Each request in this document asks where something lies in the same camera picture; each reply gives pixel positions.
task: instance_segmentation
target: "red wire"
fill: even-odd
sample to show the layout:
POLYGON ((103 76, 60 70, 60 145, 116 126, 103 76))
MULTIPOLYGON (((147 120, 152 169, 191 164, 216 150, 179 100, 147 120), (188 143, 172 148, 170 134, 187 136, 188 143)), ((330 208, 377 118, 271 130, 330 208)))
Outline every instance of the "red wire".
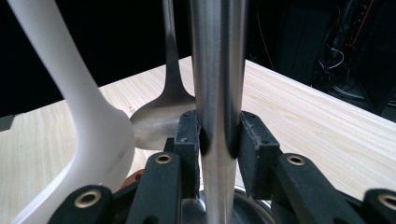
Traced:
MULTIPOLYGON (((363 27, 363 24, 366 21, 367 15, 370 12, 370 9, 371 9, 371 6, 372 6, 373 2, 374 2, 374 0, 371 1, 370 6, 367 8, 367 11, 366 11, 366 14, 364 15, 363 21, 361 22, 361 27, 363 27)), ((361 32, 361 27, 359 27, 358 33, 356 34, 352 45, 355 45, 356 39, 358 39, 359 33, 361 32)))

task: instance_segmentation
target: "metal ring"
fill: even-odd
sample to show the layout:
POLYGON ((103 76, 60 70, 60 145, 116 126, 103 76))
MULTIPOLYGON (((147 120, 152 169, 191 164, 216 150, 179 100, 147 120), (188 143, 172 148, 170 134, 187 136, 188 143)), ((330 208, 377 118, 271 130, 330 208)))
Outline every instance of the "metal ring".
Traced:
POLYGON ((172 157, 168 154, 162 154, 155 158, 155 161, 159 164, 166 164, 172 160, 172 157))
POLYGON ((288 162, 293 165, 305 165, 305 160, 299 156, 289 156, 288 162))
POLYGON ((90 206, 96 204, 100 200, 101 197, 102 197, 102 194, 99 190, 91 189, 89 191, 86 191, 86 192, 80 194, 76 198, 75 206, 78 208, 90 207, 90 206), (93 198, 91 200, 87 200, 87 198, 86 198, 87 196, 93 196, 93 198))
POLYGON ((396 211, 396 196, 383 193, 378 195, 378 200, 386 207, 396 211))

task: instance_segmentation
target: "chrome pole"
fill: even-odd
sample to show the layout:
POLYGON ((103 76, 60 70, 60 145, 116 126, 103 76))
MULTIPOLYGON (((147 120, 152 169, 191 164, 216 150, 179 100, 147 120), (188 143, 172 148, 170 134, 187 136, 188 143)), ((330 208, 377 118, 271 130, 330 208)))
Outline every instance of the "chrome pole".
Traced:
POLYGON ((248 0, 190 0, 189 7, 206 220, 230 223, 248 0))

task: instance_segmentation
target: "white curved leg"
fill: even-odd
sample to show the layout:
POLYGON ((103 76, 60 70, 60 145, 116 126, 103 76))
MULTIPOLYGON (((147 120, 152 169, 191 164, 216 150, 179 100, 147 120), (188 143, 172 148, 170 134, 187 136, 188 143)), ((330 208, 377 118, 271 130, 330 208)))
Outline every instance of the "white curved leg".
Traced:
POLYGON ((77 133, 74 158, 14 219, 45 223, 62 201, 86 185, 117 190, 134 157, 128 117, 99 92, 53 0, 8 0, 35 51, 60 89, 77 133))

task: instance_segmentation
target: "wooden table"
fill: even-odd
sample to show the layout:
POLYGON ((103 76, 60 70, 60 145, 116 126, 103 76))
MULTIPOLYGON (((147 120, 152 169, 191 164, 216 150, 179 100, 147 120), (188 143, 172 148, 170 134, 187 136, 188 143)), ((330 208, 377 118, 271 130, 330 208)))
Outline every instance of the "wooden table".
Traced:
MULTIPOLYGON (((193 94, 191 58, 180 61, 193 94)), ((101 88, 129 117, 162 91, 165 67, 101 88)), ((243 109, 263 120, 283 152, 310 158, 337 189, 359 199, 396 190, 396 124, 247 62, 243 109)), ((8 223, 73 157, 76 137, 64 101, 18 115, 0 133, 0 223, 8 223)), ((153 151, 136 149, 131 173, 153 151)))

